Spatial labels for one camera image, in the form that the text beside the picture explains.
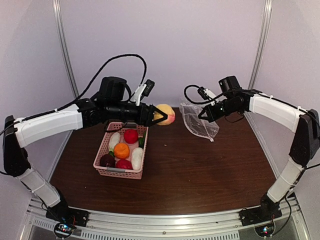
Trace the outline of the pink plastic basket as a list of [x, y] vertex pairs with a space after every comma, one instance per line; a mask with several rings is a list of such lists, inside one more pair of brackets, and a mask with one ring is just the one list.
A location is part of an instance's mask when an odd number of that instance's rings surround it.
[[93, 167], [101, 176], [140, 180], [143, 175], [149, 128], [111, 122], [105, 131]]

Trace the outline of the clear zip top bag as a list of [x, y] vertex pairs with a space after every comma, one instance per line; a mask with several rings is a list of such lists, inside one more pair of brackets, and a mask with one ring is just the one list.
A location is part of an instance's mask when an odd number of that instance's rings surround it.
[[186, 129], [194, 136], [208, 139], [213, 143], [220, 127], [215, 122], [199, 119], [201, 110], [199, 105], [190, 103], [186, 98], [179, 99], [179, 111]]

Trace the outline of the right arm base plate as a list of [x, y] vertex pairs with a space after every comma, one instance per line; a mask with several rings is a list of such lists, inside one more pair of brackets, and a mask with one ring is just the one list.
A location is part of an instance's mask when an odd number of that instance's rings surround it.
[[256, 225], [264, 222], [269, 222], [273, 219], [280, 218], [282, 212], [279, 209], [272, 211], [271, 213], [263, 212], [260, 206], [253, 208], [243, 208], [238, 212], [239, 219], [242, 226]]

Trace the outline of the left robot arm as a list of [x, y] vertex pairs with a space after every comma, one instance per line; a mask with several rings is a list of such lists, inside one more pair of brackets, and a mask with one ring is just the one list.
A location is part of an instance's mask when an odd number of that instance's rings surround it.
[[145, 127], [160, 123], [168, 115], [154, 105], [141, 102], [154, 85], [148, 79], [124, 101], [124, 92], [130, 90], [127, 81], [115, 76], [104, 77], [99, 91], [91, 98], [78, 99], [66, 108], [36, 117], [14, 119], [12, 115], [7, 116], [2, 132], [3, 174], [19, 179], [44, 202], [53, 217], [61, 222], [69, 221], [72, 211], [64, 196], [30, 164], [25, 147], [59, 133], [90, 128], [108, 120], [134, 122]]

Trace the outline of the yellow peach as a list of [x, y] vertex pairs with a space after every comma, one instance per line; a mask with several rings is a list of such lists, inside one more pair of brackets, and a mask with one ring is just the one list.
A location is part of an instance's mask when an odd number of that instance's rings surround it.
[[162, 104], [156, 105], [156, 108], [161, 110], [163, 113], [165, 113], [167, 115], [167, 119], [165, 119], [161, 122], [158, 122], [157, 125], [168, 126], [175, 121], [176, 113], [170, 105], [162, 103]]

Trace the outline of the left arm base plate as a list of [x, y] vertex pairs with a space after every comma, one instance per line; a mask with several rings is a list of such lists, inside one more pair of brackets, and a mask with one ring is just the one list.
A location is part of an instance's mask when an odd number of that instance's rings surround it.
[[76, 208], [69, 208], [66, 213], [58, 215], [51, 209], [46, 211], [45, 217], [61, 223], [67, 223], [76, 227], [86, 227], [89, 219], [89, 212]]

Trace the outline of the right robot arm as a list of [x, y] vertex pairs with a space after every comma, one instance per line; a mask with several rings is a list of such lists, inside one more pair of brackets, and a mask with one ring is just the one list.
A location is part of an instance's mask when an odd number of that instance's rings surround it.
[[287, 103], [256, 89], [244, 89], [235, 76], [228, 76], [219, 82], [220, 94], [214, 94], [200, 86], [198, 94], [204, 100], [198, 118], [209, 123], [233, 113], [250, 113], [265, 117], [273, 124], [271, 133], [276, 143], [289, 138], [285, 144], [288, 154], [275, 182], [260, 199], [256, 210], [259, 220], [268, 220], [279, 207], [280, 201], [295, 188], [308, 169], [309, 162], [320, 148], [319, 114], [314, 109], [304, 109]]

